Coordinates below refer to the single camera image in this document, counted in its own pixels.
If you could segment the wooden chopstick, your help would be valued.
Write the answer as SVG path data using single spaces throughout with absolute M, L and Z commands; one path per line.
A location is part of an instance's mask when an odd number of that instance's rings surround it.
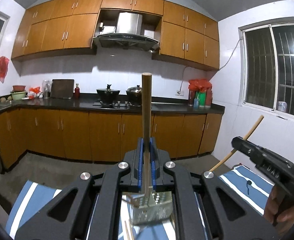
M 125 221 L 125 231 L 126 231 L 126 235 L 127 235 L 127 239 L 128 240 L 135 240 L 133 232 L 132 232 L 132 226 L 130 224 L 130 221 Z
M 151 90 L 152 74 L 142 74 L 142 122 L 143 122 L 143 143 L 144 143 L 144 167 L 143 167 L 143 187 L 146 201 L 150 197 L 150 132 L 151 132 Z
M 242 138 L 242 137 L 236 137 L 232 140 L 232 146 L 233 149 L 229 154 L 227 154 L 222 160 L 220 160 L 214 167 L 212 167 L 209 171 L 214 172 L 218 167 L 220 167 L 222 164 L 224 164 L 228 159 L 232 157 L 233 154 L 236 153 L 236 151 L 240 150 L 240 144 L 244 141 L 247 141 L 249 137 L 254 133 L 254 131 L 257 129 L 259 124 L 261 124 L 262 120 L 264 119 L 263 115 L 260 115 L 255 124 L 252 126 L 252 128 L 249 130 L 249 132 Z

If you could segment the blue white striped tablecloth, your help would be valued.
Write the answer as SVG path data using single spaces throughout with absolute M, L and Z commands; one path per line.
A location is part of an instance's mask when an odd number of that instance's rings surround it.
M 171 161 L 142 168 L 128 161 L 82 173 L 62 190 L 28 181 L 6 224 L 13 239 L 278 239 L 263 217 L 268 193 L 238 171 L 190 173 Z

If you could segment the gas stove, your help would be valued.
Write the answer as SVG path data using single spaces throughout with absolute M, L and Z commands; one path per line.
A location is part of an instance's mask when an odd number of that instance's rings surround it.
M 93 104 L 94 107 L 102 108 L 102 109 L 124 109 L 124 110 L 129 110 L 129 109 L 134 109 L 134 110 L 139 110 L 141 109 L 141 106 L 138 105 L 133 105 L 127 101 L 121 102 L 121 101 L 115 101 L 112 104 L 108 103 L 103 103 L 102 101 L 95 102 Z

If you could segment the black lidded wok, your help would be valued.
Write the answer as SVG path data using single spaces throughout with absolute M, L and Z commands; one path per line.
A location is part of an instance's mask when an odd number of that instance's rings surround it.
M 141 106 L 142 105 L 142 87 L 136 85 L 126 90 L 127 99 L 130 105 Z

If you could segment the green perforated utensil holder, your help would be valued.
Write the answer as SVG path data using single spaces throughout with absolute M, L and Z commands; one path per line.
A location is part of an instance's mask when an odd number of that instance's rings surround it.
M 122 201 L 129 208 L 129 219 L 133 225 L 156 223 L 169 219 L 173 212 L 171 192 L 150 192 L 147 202 L 144 194 L 124 193 Z

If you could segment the wooden cabinets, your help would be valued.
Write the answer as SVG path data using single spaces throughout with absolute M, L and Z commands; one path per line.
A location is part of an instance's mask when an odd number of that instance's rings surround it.
M 151 135 L 172 159 L 214 150 L 222 114 L 156 113 Z M 0 114 L 0 157 L 11 167 L 26 151 L 61 159 L 117 162 L 142 137 L 139 114 L 18 108 Z
M 50 0 L 27 9 L 12 58 L 96 54 L 99 47 L 149 51 L 201 70 L 220 65 L 218 23 L 166 0 Z

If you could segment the dark wooden cutting board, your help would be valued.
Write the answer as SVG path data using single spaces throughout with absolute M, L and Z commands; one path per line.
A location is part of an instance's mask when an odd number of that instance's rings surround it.
M 74 91 L 74 79 L 53 79 L 51 98 L 71 99 Z

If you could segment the clear bag jar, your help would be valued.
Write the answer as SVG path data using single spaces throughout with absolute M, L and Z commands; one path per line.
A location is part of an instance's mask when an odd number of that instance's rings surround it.
M 42 93 L 43 93 L 43 98 L 44 99 L 48 99 L 50 97 L 51 85 L 52 85 L 51 80 L 43 80 L 43 82 L 42 82 Z

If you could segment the wooden upper cabinets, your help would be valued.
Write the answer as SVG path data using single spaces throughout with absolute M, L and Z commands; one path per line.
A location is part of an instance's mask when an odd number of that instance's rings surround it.
M 50 0 L 27 9 L 12 58 L 96 54 L 99 47 L 149 51 L 201 70 L 220 65 L 218 23 L 166 0 Z

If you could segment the orange plastic bag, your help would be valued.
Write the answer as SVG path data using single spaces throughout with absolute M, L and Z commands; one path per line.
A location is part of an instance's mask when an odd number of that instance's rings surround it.
M 31 87 L 28 90 L 27 96 L 29 99 L 39 98 L 41 94 L 40 87 Z

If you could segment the right barred window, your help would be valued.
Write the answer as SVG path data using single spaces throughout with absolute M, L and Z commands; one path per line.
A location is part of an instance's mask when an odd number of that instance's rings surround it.
M 244 53 L 244 105 L 270 112 L 287 102 L 294 116 L 294 17 L 241 28 Z

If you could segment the green basin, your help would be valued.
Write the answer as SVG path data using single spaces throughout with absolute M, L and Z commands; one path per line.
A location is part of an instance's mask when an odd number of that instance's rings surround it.
M 26 91 L 22 91 L 22 92 L 11 92 L 11 97 L 12 100 L 16 101 L 16 100 L 22 100 L 23 98 L 27 97 L 27 92 Z

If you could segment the red basin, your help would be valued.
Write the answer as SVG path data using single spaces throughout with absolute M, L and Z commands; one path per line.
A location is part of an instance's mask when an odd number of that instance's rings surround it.
M 25 91 L 26 86 L 24 85 L 14 85 L 13 92 L 23 92 Z

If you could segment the wall socket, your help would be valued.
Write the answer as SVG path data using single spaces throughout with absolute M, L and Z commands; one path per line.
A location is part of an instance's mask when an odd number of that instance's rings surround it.
M 176 96 L 184 96 L 184 91 L 183 90 L 177 90 L 176 91 Z

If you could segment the red plastic bag on wall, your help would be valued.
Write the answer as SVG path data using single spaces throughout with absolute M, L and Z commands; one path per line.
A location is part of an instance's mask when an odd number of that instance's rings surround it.
M 0 82 L 4 83 L 8 72 L 9 59 L 5 56 L 0 57 Z

